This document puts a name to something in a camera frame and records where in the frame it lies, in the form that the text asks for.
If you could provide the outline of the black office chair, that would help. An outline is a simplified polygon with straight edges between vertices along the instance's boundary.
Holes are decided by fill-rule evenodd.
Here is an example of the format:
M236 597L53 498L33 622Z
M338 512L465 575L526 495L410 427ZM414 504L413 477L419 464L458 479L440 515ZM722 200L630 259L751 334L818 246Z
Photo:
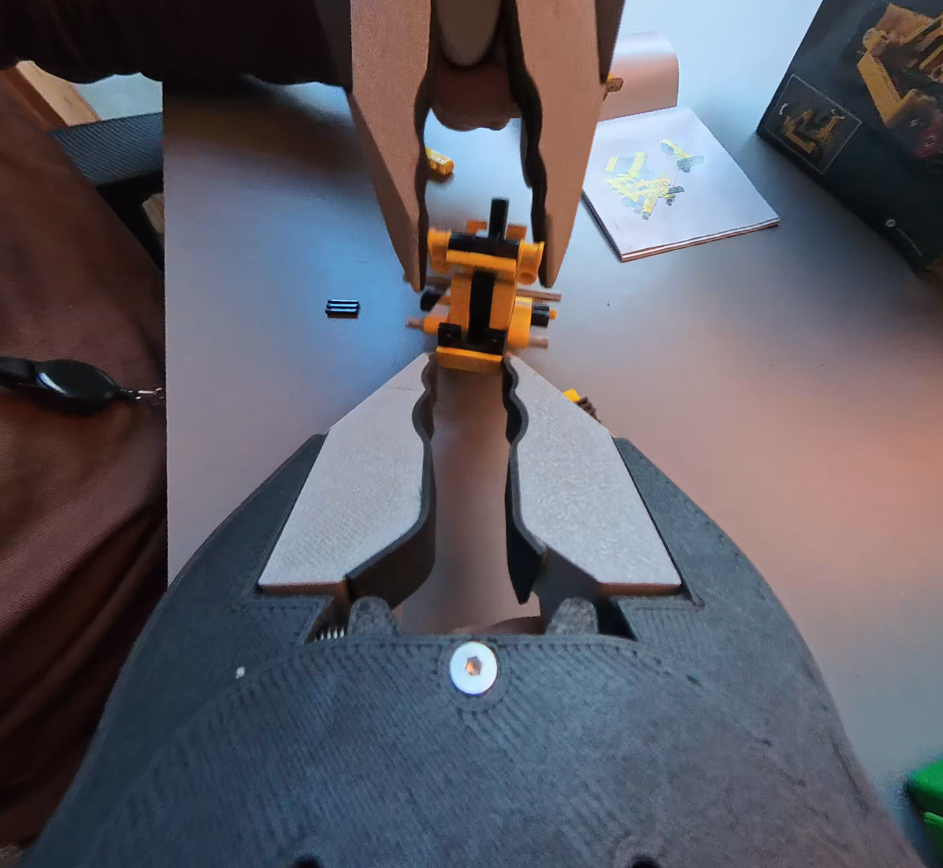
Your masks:
M163 241L144 208L163 191L162 112L99 120L48 135L163 269Z

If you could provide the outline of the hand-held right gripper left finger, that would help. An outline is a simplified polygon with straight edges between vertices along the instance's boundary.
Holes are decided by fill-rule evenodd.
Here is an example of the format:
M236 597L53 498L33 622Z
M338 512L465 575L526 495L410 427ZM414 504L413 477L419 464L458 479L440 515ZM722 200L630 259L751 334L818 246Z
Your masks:
M400 607L435 560L437 365L422 354L331 426L257 585Z

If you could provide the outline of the person's brown shirt torso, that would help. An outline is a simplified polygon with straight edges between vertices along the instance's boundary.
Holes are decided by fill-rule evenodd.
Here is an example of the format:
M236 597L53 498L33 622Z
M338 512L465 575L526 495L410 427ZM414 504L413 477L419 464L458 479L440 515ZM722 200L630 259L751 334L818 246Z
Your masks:
M163 278L61 147L2 93L2 356L163 381ZM1 841L36 836L72 782L166 587L157 408L76 415L2 389Z

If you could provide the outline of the lego instruction booklet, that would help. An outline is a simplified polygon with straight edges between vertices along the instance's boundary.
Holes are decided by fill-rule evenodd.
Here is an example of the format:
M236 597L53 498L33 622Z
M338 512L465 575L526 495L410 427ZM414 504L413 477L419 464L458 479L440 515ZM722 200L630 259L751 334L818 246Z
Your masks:
M583 179L583 203L619 261L758 232L778 214L690 108L678 106L668 39L637 32L616 46Z

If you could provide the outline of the black badge reel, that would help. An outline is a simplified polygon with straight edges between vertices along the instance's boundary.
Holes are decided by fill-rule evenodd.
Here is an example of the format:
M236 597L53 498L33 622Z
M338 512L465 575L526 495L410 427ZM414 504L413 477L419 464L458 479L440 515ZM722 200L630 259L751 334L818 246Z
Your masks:
M36 400L43 406L76 414L93 414L119 404L164 407L162 385L124 387L100 368L72 360L33 363Z

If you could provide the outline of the yellow lego vehicle model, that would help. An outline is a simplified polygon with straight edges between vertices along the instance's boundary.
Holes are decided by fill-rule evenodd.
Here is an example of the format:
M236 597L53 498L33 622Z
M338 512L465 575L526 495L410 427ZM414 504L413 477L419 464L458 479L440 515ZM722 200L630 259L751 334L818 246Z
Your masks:
M556 319L560 295L532 290L544 245L527 239L525 225L510 224L508 212L508 200L494 198L487 221L428 233L422 317L407 326L433 341L440 367L496 374L509 354L549 345L541 331Z

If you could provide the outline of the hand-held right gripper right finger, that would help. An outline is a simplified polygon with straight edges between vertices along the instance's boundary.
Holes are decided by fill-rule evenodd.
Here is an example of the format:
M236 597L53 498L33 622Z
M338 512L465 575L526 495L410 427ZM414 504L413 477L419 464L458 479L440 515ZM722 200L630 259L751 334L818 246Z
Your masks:
M506 555L518 601L678 591L678 570L609 430L518 357L504 361L502 398Z

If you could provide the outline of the person's left hand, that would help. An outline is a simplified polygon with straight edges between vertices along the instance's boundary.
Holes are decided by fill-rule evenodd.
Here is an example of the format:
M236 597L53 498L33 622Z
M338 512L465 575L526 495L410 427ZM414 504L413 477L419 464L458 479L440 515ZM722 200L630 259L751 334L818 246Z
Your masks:
M431 111L443 126L454 131L501 131L521 116L505 68L493 61L471 67L440 61Z

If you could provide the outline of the dark lego set box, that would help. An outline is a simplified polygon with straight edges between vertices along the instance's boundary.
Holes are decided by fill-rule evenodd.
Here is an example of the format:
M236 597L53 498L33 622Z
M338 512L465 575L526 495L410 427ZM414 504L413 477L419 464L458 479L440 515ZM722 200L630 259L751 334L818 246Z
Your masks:
M758 133L941 276L942 0L822 0Z

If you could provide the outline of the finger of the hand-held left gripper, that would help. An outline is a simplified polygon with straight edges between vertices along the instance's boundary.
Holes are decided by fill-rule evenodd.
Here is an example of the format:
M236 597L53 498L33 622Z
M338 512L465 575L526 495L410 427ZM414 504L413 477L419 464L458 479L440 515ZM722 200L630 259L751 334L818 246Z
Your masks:
M562 267L601 109L595 0L513 0L521 55L513 79L525 96L525 170L540 282Z
M352 115L394 251L419 292L428 256L432 0L350 0L350 44Z

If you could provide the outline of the green plastic bin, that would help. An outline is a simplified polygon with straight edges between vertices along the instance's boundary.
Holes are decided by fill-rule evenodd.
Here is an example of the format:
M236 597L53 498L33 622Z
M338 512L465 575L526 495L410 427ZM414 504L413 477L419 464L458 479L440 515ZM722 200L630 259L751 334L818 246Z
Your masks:
M942 758L913 770L906 788L927 838L942 859Z

